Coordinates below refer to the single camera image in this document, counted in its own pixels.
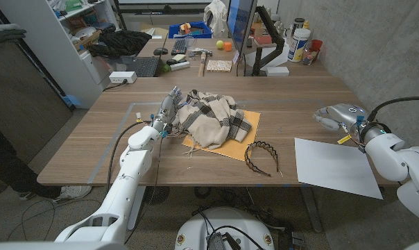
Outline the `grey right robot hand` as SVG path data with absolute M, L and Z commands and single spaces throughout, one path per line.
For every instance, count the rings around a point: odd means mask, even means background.
M 313 118 L 329 131 L 338 131 L 346 128 L 347 132 L 356 135 L 358 132 L 357 118 L 359 116 L 366 120 L 369 112 L 362 107 L 339 103 L 317 110 Z

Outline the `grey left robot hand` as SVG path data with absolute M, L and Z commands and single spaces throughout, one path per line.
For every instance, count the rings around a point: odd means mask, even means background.
M 172 125 L 176 118 L 181 100 L 181 89 L 175 86 L 162 101 L 157 114 L 151 122 L 151 127 L 163 134 L 166 127 Z

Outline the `black gloved person hand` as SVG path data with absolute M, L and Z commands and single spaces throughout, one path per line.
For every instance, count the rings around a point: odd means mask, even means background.
M 26 37 L 25 33 L 24 29 L 0 31 L 0 43 L 17 42 Z

